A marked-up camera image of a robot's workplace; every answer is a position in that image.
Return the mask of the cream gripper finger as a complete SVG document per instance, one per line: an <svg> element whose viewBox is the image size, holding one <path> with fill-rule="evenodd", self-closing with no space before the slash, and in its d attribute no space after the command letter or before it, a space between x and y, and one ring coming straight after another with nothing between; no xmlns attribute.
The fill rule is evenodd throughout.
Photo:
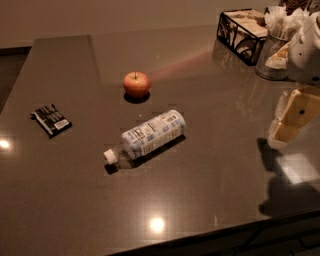
<svg viewBox="0 0 320 256"><path fill-rule="evenodd" d="M272 149L283 149L319 114L319 87L284 90L268 131L268 145Z"/></svg>

